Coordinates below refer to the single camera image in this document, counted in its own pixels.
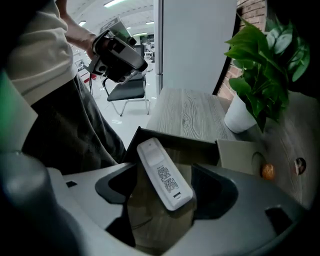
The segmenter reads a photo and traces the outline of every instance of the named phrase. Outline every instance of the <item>white flower pot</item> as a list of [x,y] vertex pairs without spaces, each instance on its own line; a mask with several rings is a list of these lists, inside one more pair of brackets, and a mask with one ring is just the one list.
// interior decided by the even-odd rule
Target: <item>white flower pot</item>
[[248,112],[246,104],[236,94],[231,105],[224,117],[225,125],[234,132],[239,134],[254,126],[257,122]]

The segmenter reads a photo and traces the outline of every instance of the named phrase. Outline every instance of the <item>small orange object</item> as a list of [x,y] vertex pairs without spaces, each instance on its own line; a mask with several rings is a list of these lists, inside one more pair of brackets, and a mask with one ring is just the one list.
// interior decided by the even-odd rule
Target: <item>small orange object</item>
[[275,167],[271,163],[263,164],[261,167],[261,176],[265,180],[273,180],[275,178],[276,171]]

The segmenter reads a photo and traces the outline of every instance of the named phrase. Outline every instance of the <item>person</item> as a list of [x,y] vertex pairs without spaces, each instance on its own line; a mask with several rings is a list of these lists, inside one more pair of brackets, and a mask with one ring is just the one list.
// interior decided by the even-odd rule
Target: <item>person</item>
[[6,64],[14,86],[38,114],[22,152],[63,175],[116,165],[126,153],[73,63],[68,43],[92,59],[95,38],[69,16],[67,0],[49,0],[26,26]]

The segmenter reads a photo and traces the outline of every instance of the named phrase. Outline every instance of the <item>green leaf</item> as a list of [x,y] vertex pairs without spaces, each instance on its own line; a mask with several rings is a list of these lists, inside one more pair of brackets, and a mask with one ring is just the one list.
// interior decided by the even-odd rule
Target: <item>green leaf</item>
[[242,77],[244,80],[250,85],[251,88],[254,87],[256,78],[255,75],[257,75],[257,69],[254,67],[254,69],[246,69],[244,70]]
[[301,48],[297,49],[293,55],[294,55],[294,57],[292,58],[291,62],[288,65],[288,68],[287,68],[288,71],[292,71],[295,68],[297,68],[297,66],[300,63],[300,60],[305,55],[305,50],[301,47]]
[[281,30],[279,27],[272,29],[266,36],[266,41],[268,42],[269,49],[272,49],[276,43],[277,38],[280,36]]
[[267,87],[262,90],[263,97],[271,100],[274,104],[278,99],[279,86],[278,84],[268,84]]
[[291,29],[291,30],[294,29],[294,25],[292,24],[291,20],[289,20],[289,24],[288,24],[287,28]]
[[246,95],[251,92],[250,85],[245,81],[244,78],[230,78],[229,84],[233,90],[239,95]]
[[236,45],[243,45],[243,44],[256,44],[258,49],[258,39],[255,37],[256,31],[251,26],[245,26],[241,29],[238,33],[236,33],[230,40],[226,41],[225,43],[236,46]]
[[265,66],[263,74],[266,78],[268,78],[273,84],[285,84],[285,77],[284,75],[275,68],[274,65],[272,65],[270,62],[268,62]]
[[292,42],[292,28],[284,30],[281,35],[276,39],[274,45],[274,53],[282,53]]
[[268,30],[268,31],[271,31],[273,30],[274,28],[278,27],[277,23],[274,22],[272,19],[269,19],[268,17],[266,18],[266,21],[265,21],[265,28]]
[[249,61],[254,61],[259,63],[265,63],[265,60],[263,60],[263,58],[257,55],[251,54],[245,48],[238,48],[236,46],[232,47],[224,55],[236,60],[249,60]]
[[256,29],[258,29],[257,27],[255,27],[254,25],[252,25],[251,23],[249,23],[248,21],[246,21],[244,18],[242,18],[239,13],[236,13],[236,15],[240,18],[240,20],[248,27],[254,27]]
[[255,97],[252,94],[247,94],[246,96],[249,99],[249,101],[251,102],[251,107],[252,107],[252,111],[253,111],[254,116],[257,117],[259,115],[259,113],[261,112],[261,110],[264,109],[265,105],[258,97]]
[[307,46],[307,51],[304,53],[304,56],[302,59],[300,59],[300,64],[293,73],[292,76],[292,82],[297,81],[307,70],[310,63],[310,48]]
[[259,54],[262,57],[264,57],[270,64],[272,64],[277,70],[279,70],[282,74],[284,74],[286,77],[286,80],[288,80],[286,71],[273,60],[272,56],[265,55],[265,53],[262,51],[260,51]]
[[266,36],[258,29],[258,52],[264,53],[266,56],[271,56],[271,52],[268,47],[268,41]]
[[266,62],[264,60],[264,58],[262,58],[260,55],[259,55],[259,51],[257,51],[257,47],[255,46],[252,46],[248,43],[241,43],[241,44],[237,44],[236,46],[233,46],[232,48],[235,48],[235,49],[238,49],[238,50],[241,50],[241,51],[245,51],[249,54],[251,54],[256,60],[256,62]]
[[246,59],[235,59],[233,64],[239,69],[248,69],[251,70],[254,67],[254,62]]
[[289,103],[288,90],[280,87],[278,90],[278,98],[281,101],[283,107],[285,108]]
[[258,64],[253,71],[256,71],[254,74],[254,84],[252,89],[252,94],[256,94],[261,91],[267,84],[269,84],[268,78],[264,75],[265,67]]
[[246,104],[246,109],[249,111],[249,113],[254,117],[258,127],[260,128],[261,132],[264,132],[265,125],[266,125],[266,115],[265,114],[259,114],[258,116],[255,116],[253,113],[253,110],[251,108],[251,105]]
[[268,101],[266,104],[266,114],[267,117],[278,122],[280,116],[281,108],[279,108],[278,104],[273,103],[272,101]]

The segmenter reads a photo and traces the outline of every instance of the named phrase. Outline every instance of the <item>potted plant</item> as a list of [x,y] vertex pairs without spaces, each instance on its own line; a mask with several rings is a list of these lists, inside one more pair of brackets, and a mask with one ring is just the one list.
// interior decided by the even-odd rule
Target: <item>potted plant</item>
[[236,95],[224,122],[235,133],[256,123],[263,132],[266,118],[277,122],[288,105],[290,85],[309,65],[310,47],[291,22],[283,25],[268,21],[272,29],[265,36],[254,25],[242,21],[245,27],[226,42],[230,50],[225,55],[234,59],[242,75],[229,79]]

